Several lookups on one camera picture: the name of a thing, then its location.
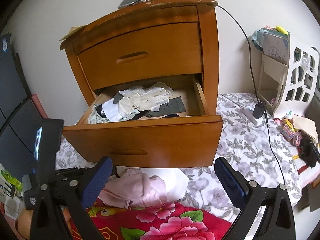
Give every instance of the floral bedsheet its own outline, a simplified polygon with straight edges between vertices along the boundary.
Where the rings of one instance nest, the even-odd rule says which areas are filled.
[[[223,118],[223,130],[215,159],[223,156],[231,166],[240,171],[247,180],[255,180],[263,187],[276,187],[283,183],[278,164],[270,150],[265,121],[255,126],[242,113],[245,106],[254,106],[253,94],[219,94],[217,114]],[[271,146],[284,173],[292,206],[301,198],[298,172],[288,142],[283,138],[276,123],[269,117]],[[56,168],[93,167],[64,139],[56,156]],[[185,206],[204,209],[216,216],[233,222],[239,214],[234,208],[214,173],[213,166],[181,169],[189,178],[184,198],[179,200]],[[260,209],[255,223],[260,223],[263,211]]]

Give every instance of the metal bolt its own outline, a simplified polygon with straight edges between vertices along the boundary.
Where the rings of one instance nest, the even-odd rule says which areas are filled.
[[[77,180],[72,180],[72,181],[70,181],[69,185],[70,185],[71,187],[75,187],[75,186],[78,185],[78,181],[77,181]]]
[[[41,190],[46,190],[48,188],[48,185],[47,184],[42,184],[40,188],[41,188]]]
[[[257,187],[257,186],[258,186],[258,183],[255,182],[254,180],[251,180],[251,181],[249,182],[249,185],[250,185],[251,187]]]
[[[285,184],[280,184],[280,189],[285,190],[287,189],[287,187],[285,186]]]

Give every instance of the recessed drawer handle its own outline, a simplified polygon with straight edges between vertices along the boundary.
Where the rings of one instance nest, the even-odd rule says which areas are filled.
[[[147,155],[144,150],[109,150],[109,154],[114,155]]]
[[[118,58],[116,62],[117,62],[117,64],[123,64],[123,63],[131,62],[134,60],[147,58],[148,56],[149,56],[149,53],[147,53],[145,51],[140,51],[140,52],[135,52],[132,54],[122,56],[122,57]]]

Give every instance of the white extension socket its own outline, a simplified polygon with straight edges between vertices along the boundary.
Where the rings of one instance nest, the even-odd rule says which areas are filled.
[[[254,125],[260,125],[262,124],[262,121],[263,121],[263,115],[262,117],[260,117],[259,119],[256,119],[252,113],[253,113],[253,108],[251,106],[246,106],[244,109],[243,109],[243,113],[246,117],[249,118],[249,120],[251,122],[254,123]]]

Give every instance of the blue label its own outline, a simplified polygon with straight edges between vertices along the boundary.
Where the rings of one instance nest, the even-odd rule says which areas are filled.
[[[3,47],[3,51],[6,52],[7,49],[8,49],[7,39],[6,39],[6,38],[4,38],[4,39],[2,40],[2,47]]]

